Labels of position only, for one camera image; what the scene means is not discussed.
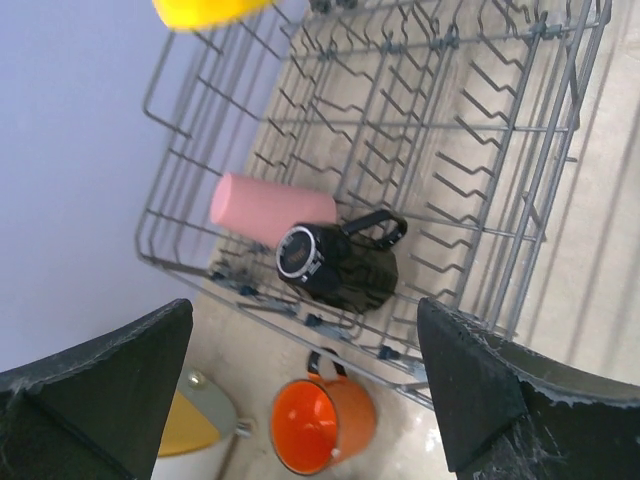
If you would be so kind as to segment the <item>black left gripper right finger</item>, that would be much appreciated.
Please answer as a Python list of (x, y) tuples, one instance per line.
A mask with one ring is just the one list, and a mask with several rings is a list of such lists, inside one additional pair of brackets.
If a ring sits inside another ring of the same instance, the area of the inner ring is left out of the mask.
[(638, 386), (552, 360), (430, 298), (417, 332), (457, 478), (638, 478)]

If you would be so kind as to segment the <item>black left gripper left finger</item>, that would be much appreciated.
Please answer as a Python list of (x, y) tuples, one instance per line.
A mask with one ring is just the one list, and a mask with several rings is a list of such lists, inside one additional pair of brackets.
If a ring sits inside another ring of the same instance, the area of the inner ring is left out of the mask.
[(192, 328), (176, 299), (2, 372), (2, 478), (150, 478)]

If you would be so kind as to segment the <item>orange ceramic mug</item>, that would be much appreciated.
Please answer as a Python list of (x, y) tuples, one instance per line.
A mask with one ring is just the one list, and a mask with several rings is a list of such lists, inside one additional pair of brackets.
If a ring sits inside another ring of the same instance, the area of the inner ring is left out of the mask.
[(307, 377), (285, 384), (270, 412), (271, 444), (289, 471), (313, 476), (363, 452), (374, 438), (377, 411), (367, 390), (352, 381), (344, 365), (333, 361), (335, 377), (320, 373), (330, 348), (309, 353)]

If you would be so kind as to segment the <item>yellow ceramic mug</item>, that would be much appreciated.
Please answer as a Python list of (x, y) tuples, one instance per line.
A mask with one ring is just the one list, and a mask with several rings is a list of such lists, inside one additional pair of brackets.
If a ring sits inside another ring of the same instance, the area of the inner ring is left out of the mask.
[(276, 4), (268, 0), (153, 0), (161, 21), (177, 31), (200, 30), (243, 20)]

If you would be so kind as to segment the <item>white round drawer cabinet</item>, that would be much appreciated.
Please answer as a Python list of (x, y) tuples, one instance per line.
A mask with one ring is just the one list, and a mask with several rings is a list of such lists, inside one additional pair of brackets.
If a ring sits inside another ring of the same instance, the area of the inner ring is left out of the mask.
[(230, 397), (201, 371), (185, 366), (164, 427), (153, 479), (219, 479), (238, 438), (255, 422), (238, 416)]

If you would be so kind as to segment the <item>black ceramic mug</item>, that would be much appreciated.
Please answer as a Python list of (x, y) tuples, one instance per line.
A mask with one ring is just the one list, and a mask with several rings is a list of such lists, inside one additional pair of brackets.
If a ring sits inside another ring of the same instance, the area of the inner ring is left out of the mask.
[(377, 310), (395, 293), (392, 248), (407, 230), (406, 219), (385, 209), (342, 225), (298, 223), (277, 246), (278, 277), (315, 302), (356, 314)]

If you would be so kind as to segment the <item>pink plastic tumbler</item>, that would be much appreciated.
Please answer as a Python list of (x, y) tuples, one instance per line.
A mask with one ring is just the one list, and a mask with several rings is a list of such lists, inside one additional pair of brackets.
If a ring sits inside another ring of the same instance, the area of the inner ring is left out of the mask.
[(227, 173), (214, 191), (210, 220), (226, 230), (274, 248), (297, 223), (334, 223), (331, 195), (307, 188)]

